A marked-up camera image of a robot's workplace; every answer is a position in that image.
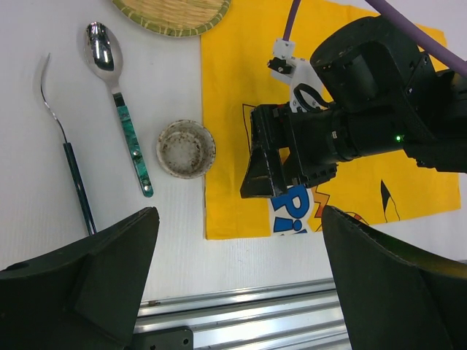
white table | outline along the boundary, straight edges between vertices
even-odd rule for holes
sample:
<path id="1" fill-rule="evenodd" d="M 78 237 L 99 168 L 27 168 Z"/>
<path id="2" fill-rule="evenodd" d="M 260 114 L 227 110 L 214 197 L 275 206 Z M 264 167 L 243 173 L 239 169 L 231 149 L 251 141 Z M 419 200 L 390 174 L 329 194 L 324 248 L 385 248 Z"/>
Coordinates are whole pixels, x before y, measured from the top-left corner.
<path id="1" fill-rule="evenodd" d="M 412 20 L 443 30 L 449 47 L 467 58 L 467 3 L 391 3 Z M 112 99 L 82 56 L 83 31 L 94 20 L 112 29 L 123 50 L 120 85 L 155 187 L 151 199 L 139 189 Z M 144 300 L 331 276 L 321 234 L 206 241 L 202 180 L 175 179 L 158 166 L 154 147 L 163 128 L 178 119 L 201 121 L 198 37 L 152 34 L 110 0 L 3 0 L 0 33 L 0 268 L 87 234 L 61 135 L 39 97 L 39 61 L 51 52 L 46 94 L 74 146 L 98 230 L 145 206 L 156 206 L 161 215 Z M 465 176 L 461 189 L 467 194 Z M 465 259 L 465 217 L 462 209 L 379 228 Z"/>

woven bamboo plate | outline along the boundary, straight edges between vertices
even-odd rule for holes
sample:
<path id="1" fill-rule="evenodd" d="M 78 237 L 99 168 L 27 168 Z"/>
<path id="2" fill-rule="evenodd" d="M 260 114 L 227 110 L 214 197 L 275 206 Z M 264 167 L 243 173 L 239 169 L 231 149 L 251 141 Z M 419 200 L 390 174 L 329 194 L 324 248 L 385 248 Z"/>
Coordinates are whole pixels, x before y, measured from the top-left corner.
<path id="1" fill-rule="evenodd" d="M 112 0 L 140 26 L 167 36 L 195 36 L 223 19 L 231 0 Z"/>

dirty bowl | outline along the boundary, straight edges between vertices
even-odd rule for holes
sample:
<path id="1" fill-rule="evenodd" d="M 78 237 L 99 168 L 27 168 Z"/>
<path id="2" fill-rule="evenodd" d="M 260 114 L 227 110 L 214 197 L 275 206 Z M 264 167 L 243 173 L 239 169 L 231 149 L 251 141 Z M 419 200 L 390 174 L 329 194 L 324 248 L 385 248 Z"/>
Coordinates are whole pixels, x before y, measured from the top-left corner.
<path id="1" fill-rule="evenodd" d="M 216 145 L 211 133 L 200 123 L 178 120 L 160 134 L 156 152 L 160 165 L 169 174 L 195 179 L 211 168 Z"/>

yellow napkin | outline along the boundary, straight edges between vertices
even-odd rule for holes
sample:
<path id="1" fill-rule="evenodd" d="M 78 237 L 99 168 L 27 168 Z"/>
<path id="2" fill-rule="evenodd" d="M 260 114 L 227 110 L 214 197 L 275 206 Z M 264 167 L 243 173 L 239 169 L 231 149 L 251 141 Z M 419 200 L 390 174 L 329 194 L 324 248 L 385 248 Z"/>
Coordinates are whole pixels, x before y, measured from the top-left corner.
<path id="1" fill-rule="evenodd" d="M 458 175 L 418 168 L 404 151 L 340 164 L 335 179 L 310 190 L 298 187 L 286 198 L 240 198 L 250 110 L 288 101 L 288 86 L 271 78 L 266 63 L 282 37 L 290 4 L 234 0 L 224 21 L 201 37 L 204 125 L 217 144 L 206 176 L 207 239 L 315 232 L 326 204 L 370 225 L 459 209 Z M 294 56 L 308 59 L 333 32 L 368 15 L 375 14 L 323 0 L 301 2 L 290 38 Z M 446 44 L 441 31 L 423 29 Z M 435 67 L 443 68 L 437 61 Z"/>

silver spoon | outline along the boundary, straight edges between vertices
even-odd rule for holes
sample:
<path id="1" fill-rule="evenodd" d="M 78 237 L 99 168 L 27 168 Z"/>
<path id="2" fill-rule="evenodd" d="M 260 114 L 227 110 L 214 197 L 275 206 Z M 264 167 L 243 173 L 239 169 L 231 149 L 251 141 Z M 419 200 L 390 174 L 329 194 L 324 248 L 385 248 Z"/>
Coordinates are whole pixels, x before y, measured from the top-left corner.
<path id="1" fill-rule="evenodd" d="M 130 113 L 118 84 L 123 69 L 122 51 L 115 35 L 102 23 L 92 22 L 86 28 L 85 57 L 91 71 L 105 81 L 112 93 L 139 184 L 144 196 L 152 197 L 154 194 L 153 186 L 147 174 L 146 164 L 131 122 Z"/>

